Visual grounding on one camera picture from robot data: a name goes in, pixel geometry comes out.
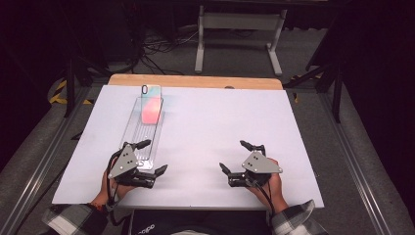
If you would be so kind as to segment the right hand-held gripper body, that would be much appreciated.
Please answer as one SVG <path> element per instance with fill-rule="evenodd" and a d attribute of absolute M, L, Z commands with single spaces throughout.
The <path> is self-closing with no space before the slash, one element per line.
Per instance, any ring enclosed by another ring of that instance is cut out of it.
<path fill-rule="evenodd" d="M 231 187 L 262 187 L 272 173 L 282 173 L 283 169 L 266 157 L 265 147 L 257 146 L 242 163 L 244 172 L 232 172 L 227 175 Z"/>

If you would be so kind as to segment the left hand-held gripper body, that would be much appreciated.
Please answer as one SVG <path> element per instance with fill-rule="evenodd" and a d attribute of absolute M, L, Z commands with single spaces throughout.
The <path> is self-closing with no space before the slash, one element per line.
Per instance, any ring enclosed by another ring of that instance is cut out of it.
<path fill-rule="evenodd" d="M 110 162 L 108 178 L 114 179 L 119 185 L 152 188 L 157 177 L 138 170 L 139 161 L 134 153 L 137 150 L 134 144 L 125 142 L 122 149 L 115 153 L 115 162 Z"/>

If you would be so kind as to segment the clear plastic packaging tray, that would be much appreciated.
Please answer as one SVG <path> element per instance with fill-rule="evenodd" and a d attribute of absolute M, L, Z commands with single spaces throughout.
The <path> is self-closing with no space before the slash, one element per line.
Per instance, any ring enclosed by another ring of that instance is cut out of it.
<path fill-rule="evenodd" d="M 154 161 L 161 136 L 161 128 L 163 122 L 163 99 L 161 101 L 161 112 L 159 120 L 156 124 L 146 124 L 141 119 L 141 98 L 137 98 L 134 107 L 130 113 L 129 120 L 125 127 L 120 145 L 127 143 L 138 143 L 143 140 L 150 139 L 152 143 L 134 153 L 139 161 L 138 169 L 150 170 L 154 167 Z"/>

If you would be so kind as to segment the iridescent phone case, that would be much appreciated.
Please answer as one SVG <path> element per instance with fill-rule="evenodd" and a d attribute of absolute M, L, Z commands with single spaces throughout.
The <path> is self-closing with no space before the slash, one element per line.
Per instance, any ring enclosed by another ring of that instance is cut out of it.
<path fill-rule="evenodd" d="M 161 87 L 144 84 L 141 88 L 141 119 L 146 124 L 156 124 L 161 112 Z"/>

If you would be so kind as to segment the person's right hand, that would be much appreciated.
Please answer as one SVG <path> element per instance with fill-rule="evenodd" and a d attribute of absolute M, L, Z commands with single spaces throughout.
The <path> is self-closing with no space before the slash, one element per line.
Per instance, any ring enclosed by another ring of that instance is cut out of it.
<path fill-rule="evenodd" d="M 262 189 L 249 188 L 261 203 L 263 203 L 271 213 L 279 213 L 288 207 L 283 193 L 282 193 L 282 180 L 278 173 L 272 173 Z"/>

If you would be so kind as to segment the person's left hand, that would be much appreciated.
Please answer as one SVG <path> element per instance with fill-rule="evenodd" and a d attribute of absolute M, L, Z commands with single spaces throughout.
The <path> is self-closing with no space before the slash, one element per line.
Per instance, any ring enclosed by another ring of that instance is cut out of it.
<path fill-rule="evenodd" d="M 118 185 L 114 179 L 109 179 L 107 171 L 104 170 L 102 184 L 97 196 L 91 201 L 93 206 L 104 206 L 109 199 L 122 200 L 127 193 L 132 191 L 134 186 Z"/>

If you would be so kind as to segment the white table cover sheet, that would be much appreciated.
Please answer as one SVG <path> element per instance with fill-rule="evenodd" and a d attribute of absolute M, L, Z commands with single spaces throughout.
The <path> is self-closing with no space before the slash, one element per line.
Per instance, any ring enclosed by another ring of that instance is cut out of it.
<path fill-rule="evenodd" d="M 138 86 L 102 88 L 53 198 L 83 204 L 98 193 L 104 169 L 117 151 Z M 283 90 L 165 87 L 155 165 L 167 170 L 153 188 L 129 192 L 121 205 L 141 209 L 259 210 L 245 188 L 232 188 L 222 168 L 240 171 L 249 151 L 262 145 L 283 169 L 283 193 L 291 205 L 324 203 L 288 95 Z"/>

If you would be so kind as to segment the person's dark shirt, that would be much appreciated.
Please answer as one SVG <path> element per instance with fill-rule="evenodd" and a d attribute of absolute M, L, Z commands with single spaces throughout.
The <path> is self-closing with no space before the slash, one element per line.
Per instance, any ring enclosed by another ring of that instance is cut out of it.
<path fill-rule="evenodd" d="M 265 211 L 135 210 L 121 235 L 272 235 Z"/>

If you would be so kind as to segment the wooden table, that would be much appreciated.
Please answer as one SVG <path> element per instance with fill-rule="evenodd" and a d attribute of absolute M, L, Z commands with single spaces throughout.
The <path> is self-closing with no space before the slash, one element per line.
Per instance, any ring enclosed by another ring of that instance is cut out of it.
<path fill-rule="evenodd" d="M 164 74 L 114 74 L 109 85 L 140 86 L 158 84 L 164 87 L 196 87 L 282 90 L 283 85 L 276 78 L 198 76 L 198 75 L 164 75 Z"/>

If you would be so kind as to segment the black metal stand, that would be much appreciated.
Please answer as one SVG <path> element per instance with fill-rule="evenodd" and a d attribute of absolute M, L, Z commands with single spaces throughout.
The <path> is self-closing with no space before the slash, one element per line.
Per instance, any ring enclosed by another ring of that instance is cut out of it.
<path fill-rule="evenodd" d="M 103 77 L 110 77 L 112 73 L 87 60 L 81 56 L 73 56 L 67 62 L 66 76 L 67 81 L 67 109 L 65 117 L 68 118 L 75 108 L 75 81 L 78 80 L 81 86 L 90 86 L 93 82 L 91 72 L 93 69 Z"/>
<path fill-rule="evenodd" d="M 283 85 L 284 88 L 295 88 L 310 79 L 321 75 L 314 84 L 314 88 L 318 93 L 326 93 L 331 85 L 334 85 L 334 94 L 332 101 L 332 115 L 336 123 L 340 123 L 340 105 L 343 87 L 343 72 L 341 63 L 327 64 L 311 70 L 303 75 L 295 75 L 288 83 Z"/>

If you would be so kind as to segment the aluminium rail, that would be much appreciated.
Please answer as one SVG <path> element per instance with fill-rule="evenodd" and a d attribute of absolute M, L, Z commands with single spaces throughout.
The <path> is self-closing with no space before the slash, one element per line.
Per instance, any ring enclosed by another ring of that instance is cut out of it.
<path fill-rule="evenodd" d="M 356 155 L 352 150 L 346 133 L 342 125 L 336 121 L 334 115 L 332 114 L 331 100 L 326 94 L 319 94 L 318 97 L 326 115 L 328 116 L 332 128 L 334 129 L 335 135 L 340 142 L 342 151 L 346 158 L 348 171 L 351 174 L 351 177 L 354 181 L 363 205 L 368 212 L 377 235 L 392 235 L 392 231 L 390 230 L 385 217 L 380 210 L 372 189 L 369 186 L 366 177 L 364 176 L 364 173 L 358 164 Z"/>
<path fill-rule="evenodd" d="M 61 121 L 57 132 L 53 136 L 46 152 L 42 155 L 42 158 L 38 161 L 34 173 L 30 176 L 28 182 L 25 184 L 22 194 L 17 200 L 16 205 L 9 213 L 9 216 L 3 226 L 0 228 L 0 235 L 14 235 L 19 227 L 19 224 L 23 221 L 23 218 L 29 211 L 29 207 L 33 202 L 35 195 L 37 194 L 42 182 L 54 160 L 58 148 L 61 145 L 67 129 L 76 116 L 79 108 L 83 104 L 83 100 L 86 98 L 90 91 L 90 87 L 81 87 L 78 94 L 74 98 L 74 105 L 72 111 L 68 117 L 64 117 Z"/>

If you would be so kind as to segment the white metal stand frame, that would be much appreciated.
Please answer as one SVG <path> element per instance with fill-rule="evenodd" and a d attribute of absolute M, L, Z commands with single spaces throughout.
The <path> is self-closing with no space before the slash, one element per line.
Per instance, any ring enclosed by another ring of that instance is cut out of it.
<path fill-rule="evenodd" d="M 201 6 L 198 18 L 198 48 L 195 62 L 195 73 L 201 73 L 204 66 L 204 32 L 208 29 L 246 29 L 273 31 L 273 39 L 266 44 L 266 50 L 274 73 L 282 74 L 281 65 L 276 54 L 277 44 L 287 16 L 287 10 L 278 14 L 236 14 L 236 13 L 208 13 Z"/>

